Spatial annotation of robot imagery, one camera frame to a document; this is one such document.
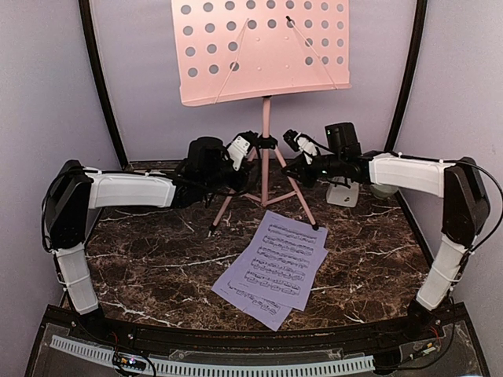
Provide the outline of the pink perforated music stand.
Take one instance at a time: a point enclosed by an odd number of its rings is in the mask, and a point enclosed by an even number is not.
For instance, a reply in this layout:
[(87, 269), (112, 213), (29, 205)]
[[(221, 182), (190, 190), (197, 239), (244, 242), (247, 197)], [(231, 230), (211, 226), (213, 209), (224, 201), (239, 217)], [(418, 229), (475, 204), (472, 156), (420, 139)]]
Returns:
[(347, 1), (173, 1), (183, 105), (350, 88)]

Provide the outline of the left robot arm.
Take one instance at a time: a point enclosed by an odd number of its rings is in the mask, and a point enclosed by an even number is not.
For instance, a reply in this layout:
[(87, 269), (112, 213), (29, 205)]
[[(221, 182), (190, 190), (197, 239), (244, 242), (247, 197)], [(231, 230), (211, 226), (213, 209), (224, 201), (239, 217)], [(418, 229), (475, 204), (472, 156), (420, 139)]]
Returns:
[(42, 200), (42, 247), (53, 256), (74, 310), (83, 315), (84, 334), (94, 342), (111, 335), (110, 323), (95, 313), (100, 304), (86, 261), (89, 215), (110, 207), (183, 209), (209, 204), (215, 196), (244, 194), (252, 168), (247, 157), (257, 145), (254, 132), (239, 133), (229, 144), (199, 137), (172, 171), (99, 170), (77, 159), (64, 163)]

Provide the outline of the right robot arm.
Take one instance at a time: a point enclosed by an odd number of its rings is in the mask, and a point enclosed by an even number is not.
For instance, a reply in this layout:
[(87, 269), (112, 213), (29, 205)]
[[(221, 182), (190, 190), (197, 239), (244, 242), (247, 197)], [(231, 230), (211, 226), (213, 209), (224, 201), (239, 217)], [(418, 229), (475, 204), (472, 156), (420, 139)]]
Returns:
[(305, 186), (344, 178), (379, 188), (391, 186), (414, 198), (429, 197), (439, 216), (438, 250), (414, 299), (428, 311), (436, 309), (460, 281), (490, 214), (483, 170), (469, 157), (428, 159), (377, 151), (359, 156), (298, 156), (282, 172)]

